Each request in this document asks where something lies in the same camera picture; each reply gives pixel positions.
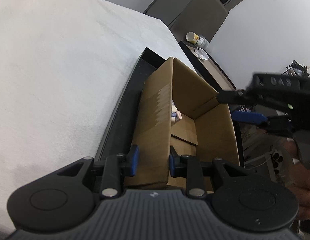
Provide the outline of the person's right hand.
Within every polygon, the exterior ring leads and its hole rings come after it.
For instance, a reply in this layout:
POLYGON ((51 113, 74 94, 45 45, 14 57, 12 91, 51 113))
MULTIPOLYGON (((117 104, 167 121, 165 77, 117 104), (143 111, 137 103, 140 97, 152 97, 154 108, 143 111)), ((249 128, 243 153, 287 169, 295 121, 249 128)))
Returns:
POLYGON ((310 220, 310 170, 300 163, 295 142, 288 140, 284 147, 294 162, 289 168, 292 184, 288 186, 288 189, 295 194, 299 203, 299 213, 296 218, 310 220))

